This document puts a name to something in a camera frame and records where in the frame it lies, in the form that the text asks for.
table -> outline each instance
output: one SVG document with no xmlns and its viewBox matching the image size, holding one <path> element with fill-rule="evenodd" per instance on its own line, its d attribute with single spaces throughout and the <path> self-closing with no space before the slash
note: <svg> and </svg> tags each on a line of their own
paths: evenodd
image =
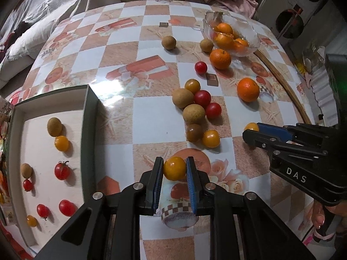
<svg viewBox="0 0 347 260">
<path fill-rule="evenodd" d="M 20 101 L 67 86 L 90 84 L 101 103 L 95 146 L 96 182 L 106 194 L 119 192 L 150 170 L 156 156 L 193 155 L 210 180 L 230 192 L 256 192 L 280 218 L 302 237 L 309 226 L 312 198 L 269 172 L 266 153 L 250 149 L 242 140 L 244 126 L 263 122 L 278 126 L 302 122 L 288 95 L 255 56 L 233 58 L 227 72 L 215 70 L 199 42 L 199 25 L 206 11 L 223 11 L 197 3 L 147 0 L 109 5 L 61 22 L 35 60 L 20 93 Z M 271 31 L 249 20 L 261 40 L 260 51 L 276 66 L 296 92 L 313 122 L 301 80 Z M 166 51 L 164 36 L 172 35 L 177 48 Z M 219 85 L 208 86 L 194 64 L 208 64 Z M 236 94 L 238 81 L 254 78 L 261 87 L 257 102 L 245 104 Z M 204 123 L 221 136 L 217 149 L 186 141 L 181 111 L 171 101 L 173 89 L 195 78 L 222 106 L 221 119 Z M 166 214 L 189 212 L 184 189 L 172 201 L 162 201 L 156 216 L 142 216 L 142 259 L 209 259 L 209 217 L 194 226 L 170 229 Z"/>
</svg>

printed rose pattern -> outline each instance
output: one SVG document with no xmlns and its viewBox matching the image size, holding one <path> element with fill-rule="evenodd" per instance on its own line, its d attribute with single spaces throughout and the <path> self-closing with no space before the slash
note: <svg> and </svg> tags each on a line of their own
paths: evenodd
<svg viewBox="0 0 347 260">
<path fill-rule="evenodd" d="M 249 189 L 249 179 L 238 169 L 227 172 L 228 160 L 216 159 L 208 173 L 211 182 L 223 187 L 227 192 L 245 194 Z"/>
</svg>

wall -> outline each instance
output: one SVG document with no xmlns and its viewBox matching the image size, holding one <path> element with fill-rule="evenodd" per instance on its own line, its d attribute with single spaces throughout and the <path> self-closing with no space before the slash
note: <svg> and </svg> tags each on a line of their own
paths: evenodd
<svg viewBox="0 0 347 260">
<path fill-rule="evenodd" d="M 347 54 L 347 23 L 331 0 L 310 19 L 289 47 L 297 58 L 301 58 L 303 49 L 311 41 L 316 46 L 325 46 L 326 53 Z"/>
</svg>

fingernail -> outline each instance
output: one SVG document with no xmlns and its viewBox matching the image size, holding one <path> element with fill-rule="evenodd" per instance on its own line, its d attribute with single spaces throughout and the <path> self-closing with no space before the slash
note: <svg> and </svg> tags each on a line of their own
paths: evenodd
<svg viewBox="0 0 347 260">
<path fill-rule="evenodd" d="M 319 215 L 319 216 L 317 216 L 317 222 L 319 223 L 319 224 L 321 224 L 321 225 L 323 225 L 324 224 L 324 216 L 322 216 L 322 215 Z"/>
</svg>

glass bowl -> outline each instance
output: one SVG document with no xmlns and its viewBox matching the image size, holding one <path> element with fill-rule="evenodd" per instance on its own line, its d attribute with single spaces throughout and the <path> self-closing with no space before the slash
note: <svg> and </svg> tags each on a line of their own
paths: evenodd
<svg viewBox="0 0 347 260">
<path fill-rule="evenodd" d="M 232 27 L 233 35 L 215 30 L 222 22 Z M 202 34 L 204 38 L 210 39 L 215 47 L 226 50 L 232 56 L 248 56 L 260 46 L 258 34 L 249 22 L 224 15 L 222 12 L 206 12 Z"/>
</svg>

